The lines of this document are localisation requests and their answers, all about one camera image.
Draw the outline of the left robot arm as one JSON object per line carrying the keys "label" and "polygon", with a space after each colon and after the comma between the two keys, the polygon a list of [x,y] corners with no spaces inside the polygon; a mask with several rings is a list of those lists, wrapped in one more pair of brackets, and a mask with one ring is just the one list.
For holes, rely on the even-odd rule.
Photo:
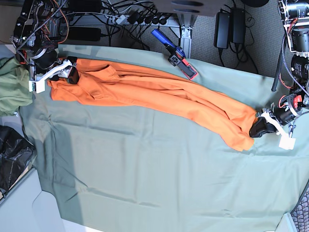
{"label": "left robot arm", "polygon": [[305,114],[303,109],[309,107],[309,2],[280,0],[278,11],[284,36],[271,90],[275,92],[282,84],[289,93],[256,114],[249,135],[260,138],[275,133],[281,137],[279,147],[292,150],[296,141],[295,122]]}

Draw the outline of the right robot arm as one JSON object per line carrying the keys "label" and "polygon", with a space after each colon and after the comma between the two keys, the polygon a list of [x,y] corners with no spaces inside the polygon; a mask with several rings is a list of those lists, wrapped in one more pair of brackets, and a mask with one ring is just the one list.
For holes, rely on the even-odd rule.
{"label": "right robot arm", "polygon": [[79,74],[77,58],[59,58],[57,48],[67,36],[57,36],[60,20],[67,25],[63,12],[65,0],[26,0],[17,19],[11,37],[17,58],[29,71],[30,92],[45,91],[45,81],[66,79],[69,84],[77,84]]}

